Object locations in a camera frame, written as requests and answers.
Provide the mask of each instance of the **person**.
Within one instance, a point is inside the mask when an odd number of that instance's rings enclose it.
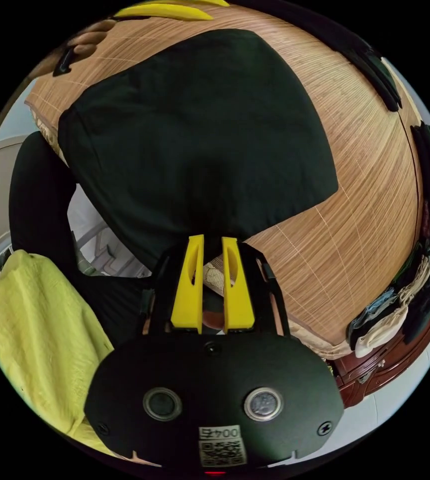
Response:
[[[114,25],[113,20],[103,20],[70,40],[76,54],[74,61],[92,55]],[[25,85],[50,74],[61,55],[60,49],[51,52],[30,72]],[[141,292],[150,278],[87,276],[79,271],[67,216],[76,187],[70,169],[42,134],[30,134],[16,156],[9,190],[14,255],[0,277],[0,298],[12,297],[0,302],[0,366],[26,403],[49,425],[69,439],[119,457],[99,441],[84,418],[83,406],[100,361],[140,331]],[[27,265],[28,269],[40,270],[38,276],[21,276]],[[52,271],[49,282],[44,283],[43,270],[53,267],[56,272]],[[10,282],[17,276],[25,284],[14,287]],[[61,305],[59,316],[53,309],[34,311],[54,293],[54,288],[63,292],[61,297],[66,295],[67,304],[80,303],[78,295],[85,305],[72,312],[70,305]],[[17,315],[12,315],[13,310],[8,314],[4,308],[10,302],[17,303],[16,296],[22,297],[22,310]],[[64,323],[57,324],[60,314],[69,318],[62,318]],[[206,311],[203,323],[220,330],[224,325],[223,313]],[[68,339],[61,331],[76,330],[77,326],[82,330],[82,339]],[[79,364],[86,364],[86,369],[80,372]],[[76,401],[71,398],[74,393]],[[44,396],[51,394],[50,399]],[[136,452],[125,460],[149,464],[138,458]]]

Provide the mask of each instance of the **yellow cloth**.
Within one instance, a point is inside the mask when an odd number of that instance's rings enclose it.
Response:
[[[109,455],[84,404],[95,370],[113,349],[51,260],[22,250],[10,256],[0,275],[0,368],[48,424]]]

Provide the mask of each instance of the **label sticker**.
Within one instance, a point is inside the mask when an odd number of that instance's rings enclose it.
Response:
[[[240,425],[205,426],[198,429],[202,467],[235,467],[247,463]]]

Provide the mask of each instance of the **white wall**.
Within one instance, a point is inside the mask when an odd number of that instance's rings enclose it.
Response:
[[[35,80],[23,91],[17,98],[12,108],[5,117],[0,127],[0,141],[18,137],[21,135],[29,135],[37,130],[35,122],[32,118],[29,108],[24,104],[27,95],[32,90]]]

